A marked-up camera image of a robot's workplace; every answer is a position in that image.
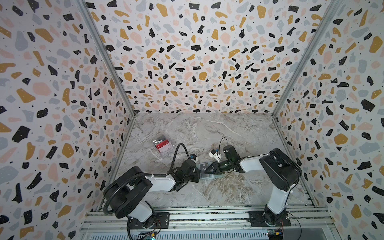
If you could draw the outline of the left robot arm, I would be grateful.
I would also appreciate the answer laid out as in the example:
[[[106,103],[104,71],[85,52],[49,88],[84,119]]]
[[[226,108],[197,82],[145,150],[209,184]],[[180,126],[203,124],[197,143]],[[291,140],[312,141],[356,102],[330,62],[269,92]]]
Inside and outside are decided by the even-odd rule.
[[[107,214],[108,207],[111,207],[116,218],[133,218],[142,228],[151,227],[156,221],[156,212],[144,201],[146,194],[178,192],[189,182],[198,183],[200,170],[197,159],[192,154],[180,167],[172,169],[170,174],[145,174],[139,167],[132,167],[104,190],[106,203],[103,211]]]

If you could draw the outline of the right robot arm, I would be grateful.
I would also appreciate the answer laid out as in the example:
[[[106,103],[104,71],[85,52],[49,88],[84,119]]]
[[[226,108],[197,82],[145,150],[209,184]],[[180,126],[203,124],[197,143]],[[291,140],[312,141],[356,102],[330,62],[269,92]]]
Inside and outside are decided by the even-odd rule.
[[[290,192],[299,183],[302,170],[282,150],[275,148],[266,154],[240,157],[232,145],[223,148],[225,160],[221,159],[219,150],[211,150],[209,156],[214,158],[205,174],[222,175],[234,170],[237,173],[265,171],[273,186],[271,197],[263,211],[250,211],[249,222],[252,227],[289,227],[291,222],[287,213],[287,201]]]

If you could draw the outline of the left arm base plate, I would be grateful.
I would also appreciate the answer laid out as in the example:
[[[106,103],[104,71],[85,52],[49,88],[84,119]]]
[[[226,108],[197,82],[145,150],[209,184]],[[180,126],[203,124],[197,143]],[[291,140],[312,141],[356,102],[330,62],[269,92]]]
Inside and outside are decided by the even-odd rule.
[[[129,218],[127,228],[130,230],[149,230],[153,228],[168,229],[170,222],[170,213],[154,213],[146,221],[140,222],[135,218]]]

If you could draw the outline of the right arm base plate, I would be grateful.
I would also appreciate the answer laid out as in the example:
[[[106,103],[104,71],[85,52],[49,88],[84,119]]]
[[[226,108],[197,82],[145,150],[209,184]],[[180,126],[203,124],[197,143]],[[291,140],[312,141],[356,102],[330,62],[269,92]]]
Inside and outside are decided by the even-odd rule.
[[[250,211],[248,222],[252,227],[290,227],[291,221],[286,210],[276,215],[267,211]]]

